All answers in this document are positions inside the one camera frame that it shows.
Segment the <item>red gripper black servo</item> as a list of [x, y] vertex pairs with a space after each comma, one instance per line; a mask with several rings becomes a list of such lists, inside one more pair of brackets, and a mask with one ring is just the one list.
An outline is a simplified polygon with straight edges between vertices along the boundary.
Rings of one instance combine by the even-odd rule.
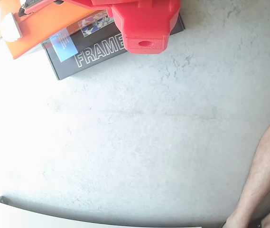
[[25, 14], [30, 14], [50, 5], [50, 4], [62, 4], [62, 0], [27, 0], [23, 2], [23, 9]]

